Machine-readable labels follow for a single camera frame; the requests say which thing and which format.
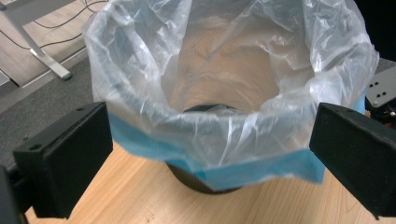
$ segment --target black device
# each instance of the black device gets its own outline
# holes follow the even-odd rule
[[[0,166],[0,223],[69,217],[113,149],[105,103],[77,108],[14,149],[16,167]]]

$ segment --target table surface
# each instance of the table surface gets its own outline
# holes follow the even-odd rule
[[[277,178],[225,195],[188,189],[163,162],[114,151],[92,181],[71,217],[35,223],[396,223],[375,221],[333,176],[323,185]]]

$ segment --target plastic bag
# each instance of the plastic bag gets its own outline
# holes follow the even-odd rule
[[[84,38],[113,138],[215,190],[274,176],[320,182],[308,149],[318,104],[362,111],[378,63],[343,0],[113,0]],[[183,113],[217,104],[235,109]]]

